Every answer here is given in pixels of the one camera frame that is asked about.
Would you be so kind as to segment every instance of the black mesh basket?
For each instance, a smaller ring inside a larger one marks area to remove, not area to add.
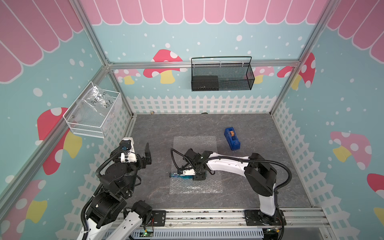
[[[251,90],[250,56],[192,58],[192,91]]]

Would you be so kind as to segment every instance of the yellow mushroom stem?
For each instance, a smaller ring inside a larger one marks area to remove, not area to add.
[[[172,70],[167,70],[162,73],[160,73],[161,79],[160,83],[162,84],[171,84],[175,82],[175,78],[172,75]]]
[[[132,79],[131,76],[125,76],[124,77],[124,83],[125,83],[125,85],[131,85],[131,84],[134,84],[135,81]]]
[[[293,83],[292,83],[292,85],[291,85],[291,88],[292,88],[293,90],[297,90],[297,89],[299,89],[299,82],[300,82],[301,79],[303,79],[303,78],[302,78],[302,76],[300,76],[300,75],[297,75],[297,76],[295,77],[295,79],[293,80]]]
[[[352,156],[351,152],[343,146],[335,148],[333,150],[333,153],[335,154],[335,156],[340,162],[345,162],[347,158]]]

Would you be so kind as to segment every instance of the white snow dot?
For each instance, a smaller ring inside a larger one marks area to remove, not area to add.
[[[28,201],[25,198],[22,198],[19,201],[17,201],[17,203],[15,204],[15,207],[16,209],[22,209],[23,207],[26,206],[27,203]]]
[[[9,176],[7,176],[7,177],[5,178],[5,182],[6,182],[6,183],[10,183],[10,182],[14,179],[14,177],[15,177],[15,176],[13,176],[13,175],[9,175]]]
[[[365,147],[365,152],[368,154],[372,154],[372,147],[371,146],[366,146]]]
[[[38,97],[41,97],[43,95],[43,91],[40,88],[34,88],[33,94],[38,96]]]
[[[350,147],[352,151],[356,152],[357,150],[359,150],[359,146],[356,143],[352,143]]]
[[[43,189],[45,187],[45,185],[47,184],[47,181],[46,180],[41,180],[38,184],[37,184],[37,188],[39,188],[40,190]]]

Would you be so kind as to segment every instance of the red mushroom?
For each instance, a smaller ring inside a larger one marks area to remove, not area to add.
[[[333,149],[337,159],[345,162],[347,158],[353,156],[361,170],[368,167],[371,162],[372,149],[366,136],[347,132],[331,132],[331,139],[340,145],[339,148]]]
[[[37,131],[39,134],[39,140],[35,142],[36,145],[39,145],[48,136],[50,131],[57,124],[66,110],[67,108],[53,108],[43,112],[39,116],[37,119]],[[74,135],[68,129],[43,163],[45,174],[54,174],[59,169],[63,156],[63,149],[69,153],[71,158],[75,158],[81,148],[82,141],[83,140],[81,137]]]
[[[253,75],[255,76],[255,81],[253,84],[259,84],[263,82],[263,76],[273,76],[275,70],[273,67],[255,67],[252,69]]]
[[[40,221],[48,203],[47,201],[34,201],[34,198],[43,189],[45,184],[45,180],[33,180],[28,184],[5,220],[1,223],[2,238],[4,240],[19,240],[23,234],[26,219],[30,219],[34,223]]]
[[[292,68],[293,67],[291,66],[287,66],[283,68],[277,73],[277,76],[279,78],[287,77],[291,73]],[[304,65],[302,66],[301,70],[299,71],[299,74],[293,80],[291,88],[297,91],[299,89],[299,82],[301,79],[304,80],[305,86],[309,88],[312,85],[315,70],[316,70],[315,57],[313,53],[310,53]]]
[[[136,77],[141,76],[137,69],[119,69],[119,70],[116,69],[114,73],[118,81],[122,83],[122,80],[124,79],[124,83],[126,85],[131,85],[135,83],[135,81],[132,79],[131,76],[136,76]]]
[[[151,62],[181,62],[183,61],[176,53],[161,49],[153,57]],[[161,68],[161,69],[145,69],[144,76],[147,78],[153,78],[157,75],[161,75],[160,83],[171,84],[175,82],[175,78],[172,75],[172,71],[186,72],[186,68]]]
[[[367,176],[368,185],[372,188],[375,193],[380,197],[384,198],[384,176],[379,174],[368,174]]]

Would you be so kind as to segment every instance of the metal frame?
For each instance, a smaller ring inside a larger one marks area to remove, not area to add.
[[[325,27],[327,26],[328,21],[331,19],[331,16],[333,12],[336,10],[337,5],[339,4],[340,0],[328,0],[325,8],[323,9],[318,23],[315,25],[315,27],[312,29],[312,32],[310,34],[310,37],[308,38],[307,42],[305,43],[305,47],[302,50],[300,57],[299,57],[299,64],[292,69],[292,72],[290,76],[288,77],[287,81],[285,82],[282,90],[280,91],[279,96],[277,97],[277,100],[275,101],[275,104],[272,107],[271,115],[273,115],[277,108],[279,107],[282,100],[285,98],[286,94],[288,93],[289,88],[291,87],[291,84],[293,83],[293,80],[303,67],[305,61],[307,60],[309,54],[311,53],[314,45],[319,40],[320,35],[324,31]]]

